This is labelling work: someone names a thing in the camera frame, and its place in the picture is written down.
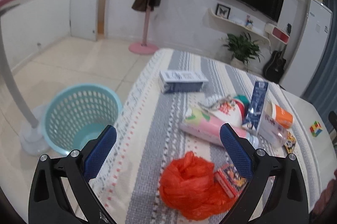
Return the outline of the red floral paper cup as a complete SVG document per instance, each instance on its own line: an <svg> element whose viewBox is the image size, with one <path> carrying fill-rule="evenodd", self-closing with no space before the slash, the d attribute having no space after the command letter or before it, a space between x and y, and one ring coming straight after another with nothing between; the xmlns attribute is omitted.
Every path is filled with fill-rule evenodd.
<svg viewBox="0 0 337 224"><path fill-rule="evenodd" d="M237 97L211 95L198 102L203 111L224 123L241 127L245 116L245 105Z"/></svg>

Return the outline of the teal tissue pack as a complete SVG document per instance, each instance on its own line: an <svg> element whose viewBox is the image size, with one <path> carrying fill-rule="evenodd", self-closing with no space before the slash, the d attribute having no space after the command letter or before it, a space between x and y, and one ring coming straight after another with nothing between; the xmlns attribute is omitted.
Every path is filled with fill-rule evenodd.
<svg viewBox="0 0 337 224"><path fill-rule="evenodd" d="M245 108L248 108L250 105L250 101L244 95L237 94L234 96L234 99L239 100L245 106Z"/></svg>

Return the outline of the black acoustic guitar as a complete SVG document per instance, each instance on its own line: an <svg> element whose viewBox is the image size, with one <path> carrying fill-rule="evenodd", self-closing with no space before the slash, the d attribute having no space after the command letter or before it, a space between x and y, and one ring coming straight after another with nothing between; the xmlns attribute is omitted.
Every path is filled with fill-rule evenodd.
<svg viewBox="0 0 337 224"><path fill-rule="evenodd" d="M283 46L282 50L274 50L271 54L270 60L263 67L263 77L276 84L279 84L281 78L285 72L286 60L284 59L284 54L286 51L286 45Z"/></svg>

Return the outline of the green potted plant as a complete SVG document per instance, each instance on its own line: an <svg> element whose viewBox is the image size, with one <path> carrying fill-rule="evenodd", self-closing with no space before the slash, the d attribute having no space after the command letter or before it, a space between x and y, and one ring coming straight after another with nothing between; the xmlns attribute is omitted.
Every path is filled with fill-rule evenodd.
<svg viewBox="0 0 337 224"><path fill-rule="evenodd" d="M223 39L225 47L231 54L230 65L240 70L247 70L250 61L261 61L261 50L258 45L259 40L252 40L249 33L227 34Z"/></svg>

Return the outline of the white refrigerator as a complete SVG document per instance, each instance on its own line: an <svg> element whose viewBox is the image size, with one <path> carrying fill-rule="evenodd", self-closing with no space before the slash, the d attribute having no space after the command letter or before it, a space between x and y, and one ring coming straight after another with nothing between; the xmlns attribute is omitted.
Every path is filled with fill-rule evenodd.
<svg viewBox="0 0 337 224"><path fill-rule="evenodd" d="M310 84L326 48L332 11L318 0L310 0L300 40L280 86L300 97Z"/></svg>

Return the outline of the light blue plastic waste basket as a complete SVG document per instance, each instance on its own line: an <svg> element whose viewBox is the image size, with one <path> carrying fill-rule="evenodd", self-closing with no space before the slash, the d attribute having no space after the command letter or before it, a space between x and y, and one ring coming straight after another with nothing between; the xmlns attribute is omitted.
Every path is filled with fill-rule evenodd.
<svg viewBox="0 0 337 224"><path fill-rule="evenodd" d="M114 125L121 112L122 103L113 90L93 83L70 86L47 106L42 134L54 151L66 156Z"/></svg>

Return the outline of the white blue milk carton box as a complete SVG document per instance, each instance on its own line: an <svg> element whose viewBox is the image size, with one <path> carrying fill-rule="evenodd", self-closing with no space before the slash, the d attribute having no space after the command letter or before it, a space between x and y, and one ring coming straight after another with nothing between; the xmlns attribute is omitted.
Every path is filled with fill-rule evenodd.
<svg viewBox="0 0 337 224"><path fill-rule="evenodd" d="M160 70L159 87L163 94L200 92L209 80L200 71Z"/></svg>

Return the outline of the orange snack packet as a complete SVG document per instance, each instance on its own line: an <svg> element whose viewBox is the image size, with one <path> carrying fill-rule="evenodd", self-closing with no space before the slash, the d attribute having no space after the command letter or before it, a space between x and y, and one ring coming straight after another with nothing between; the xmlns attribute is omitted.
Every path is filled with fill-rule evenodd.
<svg viewBox="0 0 337 224"><path fill-rule="evenodd" d="M286 149L286 152L288 154L293 153L296 146L296 138L292 135L290 131L287 132L287 139L284 144L284 147Z"/></svg>

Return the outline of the orange plastic bag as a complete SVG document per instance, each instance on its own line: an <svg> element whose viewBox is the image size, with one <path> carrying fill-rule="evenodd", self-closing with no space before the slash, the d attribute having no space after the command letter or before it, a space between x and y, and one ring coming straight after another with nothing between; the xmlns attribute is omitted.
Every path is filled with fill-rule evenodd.
<svg viewBox="0 0 337 224"><path fill-rule="evenodd" d="M215 180L215 164L192 151L165 167L159 180L162 201L189 220L202 221L232 208L236 198Z"/></svg>

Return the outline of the small orange card pack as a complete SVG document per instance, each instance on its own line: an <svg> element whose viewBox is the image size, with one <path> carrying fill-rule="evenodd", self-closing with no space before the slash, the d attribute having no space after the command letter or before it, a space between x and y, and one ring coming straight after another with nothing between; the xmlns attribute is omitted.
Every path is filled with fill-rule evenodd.
<svg viewBox="0 0 337 224"><path fill-rule="evenodd" d="M215 172L215 179L231 199L237 199L247 184L233 164L225 164Z"/></svg>

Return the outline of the framed butterfly picture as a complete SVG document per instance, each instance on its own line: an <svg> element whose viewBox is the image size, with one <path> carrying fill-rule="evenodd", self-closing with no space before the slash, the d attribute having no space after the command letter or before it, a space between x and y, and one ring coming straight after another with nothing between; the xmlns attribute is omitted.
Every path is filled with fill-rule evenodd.
<svg viewBox="0 0 337 224"><path fill-rule="evenodd" d="M230 11L230 7L222 4L217 4L217 7L215 9L215 15L228 20Z"/></svg>

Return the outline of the pink coat stand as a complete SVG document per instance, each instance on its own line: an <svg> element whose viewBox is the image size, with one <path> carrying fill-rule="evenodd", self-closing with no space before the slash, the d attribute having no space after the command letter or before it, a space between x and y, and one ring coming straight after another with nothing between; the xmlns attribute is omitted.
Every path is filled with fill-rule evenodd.
<svg viewBox="0 0 337 224"><path fill-rule="evenodd" d="M132 43L128 49L132 53L139 54L139 55L150 55L155 53L158 50L156 45L151 43L147 43L147 34L148 34L148 26L150 22L150 8L147 9L145 12L145 19L144 19L144 26L143 26L143 36L141 42L134 42Z"/></svg>

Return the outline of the orange white paper cup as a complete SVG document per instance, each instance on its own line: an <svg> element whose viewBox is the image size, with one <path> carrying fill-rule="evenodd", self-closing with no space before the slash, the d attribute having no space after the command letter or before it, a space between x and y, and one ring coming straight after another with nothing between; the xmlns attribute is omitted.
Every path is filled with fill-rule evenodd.
<svg viewBox="0 0 337 224"><path fill-rule="evenodd" d="M277 104L267 102L265 112L285 129L290 129L292 127L294 122L293 115Z"/></svg>

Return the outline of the tall blue milk carton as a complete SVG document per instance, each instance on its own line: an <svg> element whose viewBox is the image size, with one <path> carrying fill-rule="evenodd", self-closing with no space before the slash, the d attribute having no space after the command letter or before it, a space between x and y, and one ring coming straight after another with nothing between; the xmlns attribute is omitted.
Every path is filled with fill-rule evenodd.
<svg viewBox="0 0 337 224"><path fill-rule="evenodd" d="M268 82L256 81L254 84L251 101L242 123L243 129L249 133L256 134L258 131L268 88Z"/></svg>

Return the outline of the clear plastic bottle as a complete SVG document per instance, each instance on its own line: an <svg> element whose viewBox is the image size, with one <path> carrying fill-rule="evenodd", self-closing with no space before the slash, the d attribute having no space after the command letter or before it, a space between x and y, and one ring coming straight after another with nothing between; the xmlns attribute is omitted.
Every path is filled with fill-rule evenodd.
<svg viewBox="0 0 337 224"><path fill-rule="evenodd" d="M281 148L287 141L287 130L265 112L261 115L258 134L274 148Z"/></svg>

